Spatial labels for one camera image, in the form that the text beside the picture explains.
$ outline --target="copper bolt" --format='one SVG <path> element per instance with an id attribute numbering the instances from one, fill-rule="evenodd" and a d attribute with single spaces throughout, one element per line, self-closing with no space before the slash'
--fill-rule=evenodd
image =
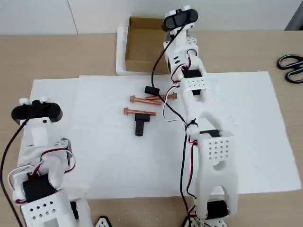
<path id="1" fill-rule="evenodd" d="M 131 101 L 131 103 L 139 102 L 139 103 L 147 103 L 147 104 L 152 104 L 152 105 L 161 105 L 160 102 L 148 100 L 145 98 L 136 98 L 135 96 L 131 96 L 129 100 Z"/>
<path id="2" fill-rule="evenodd" d="M 146 97 L 146 99 L 148 99 L 148 100 L 159 100 L 160 98 L 159 98 L 159 96 L 148 96 L 148 97 Z M 177 99 L 177 94 L 176 93 L 172 93 L 172 94 L 170 94 L 170 95 L 167 96 L 167 99 Z"/>
<path id="3" fill-rule="evenodd" d="M 149 114 L 149 115 L 151 115 L 151 116 L 157 116 L 157 113 L 155 113 L 155 112 L 149 112 L 149 111 L 143 111 L 143 110 L 130 110 L 130 109 L 128 109 L 128 107 L 125 107 L 124 108 L 124 114 L 125 115 L 128 115 L 129 113 L 130 114 Z"/>

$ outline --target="black connector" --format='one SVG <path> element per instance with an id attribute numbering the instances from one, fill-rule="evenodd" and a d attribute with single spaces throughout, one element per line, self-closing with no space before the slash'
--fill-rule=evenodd
<path id="1" fill-rule="evenodd" d="M 22 184 L 27 202 L 36 201 L 57 192 L 49 183 L 48 174 L 31 176 Z"/>
<path id="2" fill-rule="evenodd" d="M 220 137 L 220 131 L 217 129 L 200 131 L 200 134 L 209 134 L 211 137 Z"/>
<path id="3" fill-rule="evenodd" d="M 207 203 L 207 220 L 224 218 L 228 215 L 227 204 L 224 200 L 212 201 Z"/>
<path id="4" fill-rule="evenodd" d="M 136 121 L 136 136 L 143 136 L 144 122 L 149 122 L 150 119 L 151 116 L 146 113 L 137 113 L 134 115 L 134 120 Z"/>
<path id="5" fill-rule="evenodd" d="M 155 88 L 155 87 L 146 86 L 144 92 L 149 95 L 158 96 L 160 93 L 160 89 Z"/>

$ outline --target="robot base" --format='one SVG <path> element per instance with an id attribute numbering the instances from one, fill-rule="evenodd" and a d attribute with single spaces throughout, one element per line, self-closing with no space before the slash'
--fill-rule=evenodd
<path id="1" fill-rule="evenodd" d="M 195 220 L 191 218 L 192 227 L 227 227 L 226 223 L 223 219 L 213 219 L 213 220 Z M 189 227 L 189 222 L 187 221 L 184 226 L 182 227 Z"/>
<path id="2" fill-rule="evenodd" d="M 112 225 L 107 216 L 101 216 L 95 224 L 95 227 L 112 227 Z"/>

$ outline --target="white wall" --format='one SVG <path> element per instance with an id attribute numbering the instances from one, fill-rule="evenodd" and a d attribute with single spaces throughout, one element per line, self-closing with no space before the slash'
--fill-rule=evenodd
<path id="1" fill-rule="evenodd" d="M 129 15 L 190 4 L 196 30 L 284 30 L 302 0 L 69 0 L 79 33 L 116 32 Z M 0 34 L 75 34 L 67 0 L 0 0 Z"/>
<path id="2" fill-rule="evenodd" d="M 76 33 L 66 0 L 0 0 L 0 35 Z"/>

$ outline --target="black scissors handle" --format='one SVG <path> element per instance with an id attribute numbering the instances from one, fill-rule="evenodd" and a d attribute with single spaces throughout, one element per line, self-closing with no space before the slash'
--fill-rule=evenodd
<path id="1" fill-rule="evenodd" d="M 295 59 L 297 61 L 293 62 L 293 63 L 290 63 L 290 64 L 287 64 L 287 65 L 283 65 L 282 62 L 285 59 Z M 285 75 L 285 79 L 289 83 L 293 83 L 293 84 L 303 83 L 303 79 L 300 79 L 300 80 L 292 79 L 293 75 L 296 75 L 296 74 L 299 74 L 299 73 L 303 72 L 303 57 L 301 57 L 299 55 L 295 55 L 295 54 L 287 54 L 287 55 L 284 55 L 283 57 L 281 57 L 277 61 L 276 65 L 281 70 L 294 69 L 293 71 L 290 71 Z"/>
<path id="2" fill-rule="evenodd" d="M 290 71 L 285 75 L 285 79 L 289 82 L 289 83 L 293 83 L 293 84 L 302 84 L 303 83 L 303 79 L 292 79 L 292 76 L 295 74 L 299 74 L 303 72 L 303 67 L 302 68 L 297 68 L 294 71 Z"/>
<path id="3" fill-rule="evenodd" d="M 283 65 L 282 62 L 285 59 L 295 59 L 297 61 L 294 62 L 294 63 Z M 296 69 L 296 68 L 299 68 L 299 67 L 303 67 L 303 57 L 301 57 L 299 55 L 295 55 L 295 54 L 287 54 L 287 55 L 284 55 L 283 57 L 281 57 L 278 60 L 276 66 L 278 67 L 278 69 L 281 69 L 281 70 Z"/>

